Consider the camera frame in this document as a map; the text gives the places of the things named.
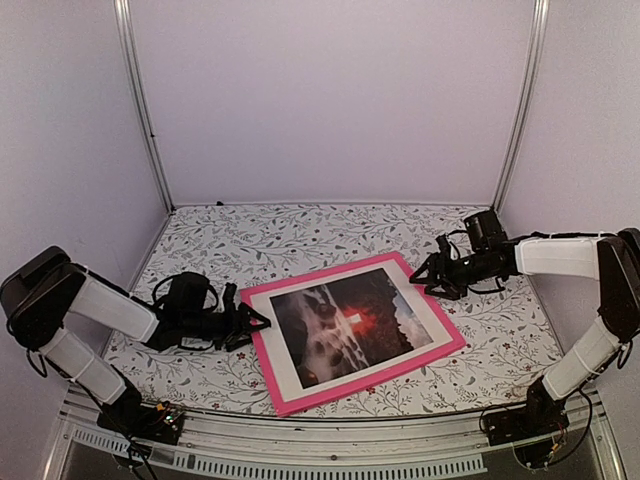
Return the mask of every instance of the pink frame border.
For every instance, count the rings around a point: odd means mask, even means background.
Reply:
[[[373,258],[367,258],[365,260],[360,260],[356,262],[347,263],[345,265],[340,265],[337,267],[327,268],[325,270],[320,270],[317,272],[308,273],[306,275],[301,275],[297,277],[287,278],[284,280],[280,280],[277,282],[267,283],[265,285],[260,285],[257,287],[251,287],[243,290],[241,292],[242,301],[251,305],[251,297],[256,294],[266,293],[271,290],[290,287],[302,282],[308,282],[312,280],[319,280],[329,275],[335,275],[338,273],[346,273],[354,270],[356,268],[368,267],[370,265],[375,265],[382,262],[388,262],[389,260],[394,260],[402,269],[404,273],[409,277],[413,271],[409,264],[404,260],[402,255],[398,252],[387,253],[384,255],[378,255]],[[436,314],[446,331],[451,336],[452,340],[442,345],[435,350],[424,353],[418,357],[412,358],[405,362],[400,363],[392,368],[388,368],[382,370],[380,372],[368,375],[364,378],[360,378],[358,380],[354,380],[353,382],[347,383],[346,385],[341,385],[339,387],[334,387],[330,390],[326,390],[324,392],[318,392],[313,395],[309,395],[304,398],[300,398],[297,400],[284,401],[282,395],[280,393],[280,386],[276,381],[276,376],[273,371],[273,367],[271,366],[271,361],[269,360],[269,354],[267,353],[267,349],[265,347],[264,341],[262,340],[262,336],[260,332],[253,334],[253,344],[256,347],[256,351],[258,353],[258,360],[260,361],[260,365],[262,367],[262,371],[264,373],[264,377],[267,383],[267,388],[269,389],[269,393],[271,394],[271,400],[276,410],[276,414],[279,417],[284,417],[290,415],[295,412],[299,412],[300,410],[304,410],[307,408],[316,407],[318,405],[331,402],[338,398],[346,397],[348,395],[352,395],[354,393],[365,390],[369,387],[379,385],[386,381],[389,381],[393,378],[396,378],[400,375],[404,375],[413,370],[416,370],[428,363],[432,363],[436,360],[439,360],[442,357],[445,357],[456,350],[461,349],[466,345],[466,340],[460,334],[460,332],[456,329],[456,327],[451,323],[451,320],[444,313],[438,302],[433,297],[429,297],[425,295],[423,289],[420,286],[416,286],[424,300],[427,302],[431,310]]]

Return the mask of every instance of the white plastic cover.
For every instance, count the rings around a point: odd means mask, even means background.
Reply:
[[[554,400],[575,391],[620,348],[620,341],[600,317],[573,348],[544,375],[542,383]]]
[[[153,312],[91,276],[87,276],[69,311],[143,343],[149,340],[158,326]]]
[[[599,238],[531,238],[516,245],[520,273],[572,275],[598,280]]]
[[[118,372],[65,328],[59,329],[40,353],[101,402],[113,403],[126,389]]]

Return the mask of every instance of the metal corner post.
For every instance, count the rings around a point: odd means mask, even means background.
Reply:
[[[114,0],[116,10],[116,21],[118,23],[118,33],[120,34],[120,44],[124,55],[125,65],[129,76],[129,83],[133,93],[133,100],[138,113],[140,128],[144,138],[145,147],[151,165],[151,171],[158,187],[158,192],[162,200],[163,206],[167,213],[175,210],[167,177],[160,161],[160,152],[156,144],[153,127],[151,124],[151,116],[147,100],[142,88],[142,77],[140,75],[140,65],[138,64],[138,56],[136,53],[136,44],[133,36],[133,26],[131,24],[131,12],[129,9],[129,0]]]
[[[500,180],[495,196],[493,197],[493,207],[500,212],[509,190],[509,184],[513,177],[513,172],[520,151],[522,137],[527,122],[527,115],[533,98],[534,86],[538,76],[538,67],[542,57],[542,46],[544,43],[544,33],[547,27],[547,14],[549,12],[549,0],[535,0],[533,13],[533,24],[531,26],[531,39],[529,40],[529,53],[527,64],[520,92],[520,102],[516,112],[516,118],[511,130],[507,153],[500,173]]]

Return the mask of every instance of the table surface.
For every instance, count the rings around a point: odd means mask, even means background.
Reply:
[[[220,292],[226,282],[249,287],[392,251],[400,252],[415,268],[437,250],[437,235],[463,228],[462,220],[481,209],[417,205],[183,207],[171,217],[134,293],[150,301],[158,281],[185,270],[206,275]],[[460,246],[467,245],[461,241]],[[561,352],[528,281],[513,277],[506,287],[500,294],[439,301],[467,340],[462,350],[409,375],[297,415],[424,415],[523,400],[526,387],[557,362]],[[115,333],[105,358],[149,400],[275,415],[252,345],[232,353],[176,349],[158,353]]]

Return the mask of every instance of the photograph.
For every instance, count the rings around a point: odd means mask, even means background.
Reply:
[[[433,342],[383,268],[270,298],[302,388]]]

